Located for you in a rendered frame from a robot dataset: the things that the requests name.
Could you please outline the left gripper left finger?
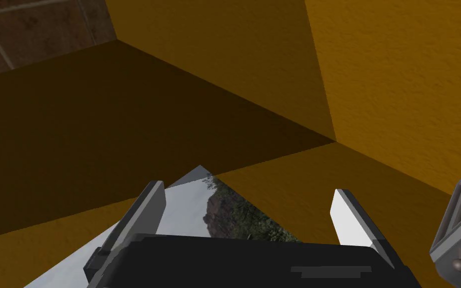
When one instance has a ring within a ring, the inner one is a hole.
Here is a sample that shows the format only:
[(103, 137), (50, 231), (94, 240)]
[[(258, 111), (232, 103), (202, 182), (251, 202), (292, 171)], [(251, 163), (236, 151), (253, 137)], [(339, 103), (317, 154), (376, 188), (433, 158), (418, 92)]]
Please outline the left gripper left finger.
[(138, 236), (154, 235), (166, 207), (164, 182), (153, 180), (145, 187), (122, 219), (97, 247), (83, 267), (89, 283), (99, 283), (119, 252)]

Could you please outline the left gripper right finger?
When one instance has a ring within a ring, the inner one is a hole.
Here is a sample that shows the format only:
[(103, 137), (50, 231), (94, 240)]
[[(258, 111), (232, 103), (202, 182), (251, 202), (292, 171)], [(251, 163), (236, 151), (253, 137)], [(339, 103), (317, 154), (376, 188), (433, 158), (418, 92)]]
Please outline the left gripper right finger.
[(347, 189), (336, 189), (330, 207), (330, 217), (340, 245), (369, 247), (392, 268), (392, 248), (370, 216)]

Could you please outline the window with landscape view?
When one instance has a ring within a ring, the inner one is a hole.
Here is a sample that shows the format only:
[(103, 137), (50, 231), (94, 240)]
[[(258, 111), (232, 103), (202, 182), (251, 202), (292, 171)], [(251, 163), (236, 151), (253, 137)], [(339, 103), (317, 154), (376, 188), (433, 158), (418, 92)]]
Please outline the window with landscape view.
[[(209, 237), (203, 217), (215, 191), (203, 180), (207, 174), (199, 165), (165, 189), (166, 207), (157, 230), (160, 234)], [(87, 288), (83, 267), (114, 228), (112, 225), (24, 288)]]

